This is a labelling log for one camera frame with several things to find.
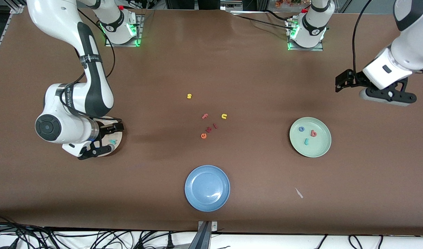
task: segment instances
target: green led light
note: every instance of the green led light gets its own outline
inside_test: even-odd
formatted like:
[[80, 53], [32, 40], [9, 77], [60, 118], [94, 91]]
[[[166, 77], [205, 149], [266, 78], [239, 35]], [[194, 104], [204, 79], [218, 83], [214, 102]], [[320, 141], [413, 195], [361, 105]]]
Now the green led light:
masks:
[[134, 44], [136, 45], [136, 47], [140, 47], [140, 41], [141, 39], [137, 39], [136, 41], [134, 41]]
[[295, 39], [298, 31], [299, 31], [299, 25], [296, 25], [296, 27], [293, 29], [292, 33], [290, 34], [290, 38]]
[[135, 36], [136, 35], [136, 29], [134, 26], [127, 24], [127, 28], [129, 29], [130, 35]]

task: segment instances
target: small white scrap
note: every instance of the small white scrap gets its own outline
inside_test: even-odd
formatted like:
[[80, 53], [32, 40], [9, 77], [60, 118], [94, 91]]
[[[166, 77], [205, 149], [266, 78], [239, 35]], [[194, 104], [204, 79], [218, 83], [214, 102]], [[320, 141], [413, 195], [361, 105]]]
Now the small white scrap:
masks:
[[303, 195], [299, 192], [299, 190], [297, 190], [297, 188], [295, 188], [295, 190], [297, 191], [297, 194], [300, 196], [300, 198], [303, 199]]

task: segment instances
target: mounting plate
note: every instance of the mounting plate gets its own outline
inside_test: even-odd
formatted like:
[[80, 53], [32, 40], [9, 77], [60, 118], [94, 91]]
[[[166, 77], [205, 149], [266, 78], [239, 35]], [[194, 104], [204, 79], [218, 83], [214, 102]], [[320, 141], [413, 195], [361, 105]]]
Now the mounting plate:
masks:
[[142, 32], [144, 31], [144, 15], [136, 15], [136, 36], [131, 38], [124, 44], [111, 44], [107, 39], [105, 40], [106, 47], [140, 47], [140, 41], [142, 40]]
[[286, 27], [292, 27], [293, 29], [287, 29], [287, 40], [288, 40], [288, 50], [301, 50], [301, 51], [323, 51], [322, 41], [314, 47], [301, 47], [299, 46], [292, 38], [291, 35], [297, 30], [296, 26], [298, 25], [298, 16], [293, 16], [288, 18], [285, 22]]
[[[202, 223], [204, 223], [205, 221], [199, 221], [197, 224], [197, 229], [199, 230], [199, 228], [201, 228]], [[218, 230], [218, 222], [217, 221], [212, 221], [211, 222], [211, 231], [212, 232], [216, 232]]]

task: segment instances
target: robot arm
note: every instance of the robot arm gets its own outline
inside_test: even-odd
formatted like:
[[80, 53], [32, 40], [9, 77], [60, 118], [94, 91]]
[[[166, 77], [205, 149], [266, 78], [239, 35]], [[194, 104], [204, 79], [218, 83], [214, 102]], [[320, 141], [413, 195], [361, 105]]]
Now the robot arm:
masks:
[[137, 35], [133, 25], [136, 14], [118, 9], [114, 0], [78, 0], [96, 14], [108, 39], [113, 44], [124, 44]]
[[44, 110], [36, 120], [36, 132], [44, 140], [63, 144], [64, 150], [80, 157], [103, 132], [99, 122], [64, 106], [61, 100], [95, 117], [110, 111], [113, 93], [102, 58], [93, 33], [78, 15], [75, 0], [27, 0], [27, 3], [31, 20], [40, 30], [77, 50], [87, 78], [84, 83], [53, 84], [48, 88]]
[[[336, 92], [365, 86], [366, 100], [407, 106], [417, 97], [405, 92], [407, 77], [423, 69], [423, 0], [396, 0], [393, 13], [401, 34], [357, 75], [346, 70], [336, 77]], [[396, 86], [402, 84], [401, 90]]]
[[400, 36], [363, 69], [380, 90], [423, 69], [423, 0], [397, 0], [394, 17]]
[[297, 16], [298, 27], [290, 38], [301, 47], [316, 46], [327, 30], [334, 9], [334, 0], [313, 0], [308, 12]]

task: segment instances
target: white floor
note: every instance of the white floor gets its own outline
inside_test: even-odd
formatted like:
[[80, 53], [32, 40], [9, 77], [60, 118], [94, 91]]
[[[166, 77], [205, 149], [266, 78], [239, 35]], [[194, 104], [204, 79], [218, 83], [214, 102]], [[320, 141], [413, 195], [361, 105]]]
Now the white floor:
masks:
[[[81, 235], [81, 234], [97, 234], [97, 232], [65, 232], [57, 234], [66, 235]], [[139, 238], [140, 232], [132, 232], [121, 236], [125, 246], [130, 249], [132, 241], [135, 243]], [[195, 233], [175, 233], [172, 235], [174, 245], [189, 244]], [[363, 249], [377, 249], [379, 243], [379, 236], [357, 236]], [[0, 235], [0, 247], [10, 246], [16, 237], [14, 235]], [[210, 249], [222, 249], [227, 246], [228, 249], [314, 249], [320, 243], [323, 235], [213, 235], [211, 239]], [[70, 248], [74, 249], [89, 249], [93, 244], [96, 236], [83, 238], [64, 238], [59, 237], [59, 240]], [[34, 239], [30, 240], [33, 245], [37, 245]], [[96, 248], [102, 248], [110, 239], [105, 239]], [[353, 240], [355, 247], [360, 248]], [[144, 246], [151, 248], [153, 246], [162, 249], [167, 245], [167, 236], [149, 241]], [[121, 249], [119, 243], [111, 244], [108, 249]], [[348, 241], [348, 236], [328, 236], [321, 249], [353, 249]], [[382, 242], [381, 249], [423, 249], [423, 237], [400, 237], [400, 236], [385, 236]], [[20, 241], [17, 249], [27, 249], [26, 243]]]

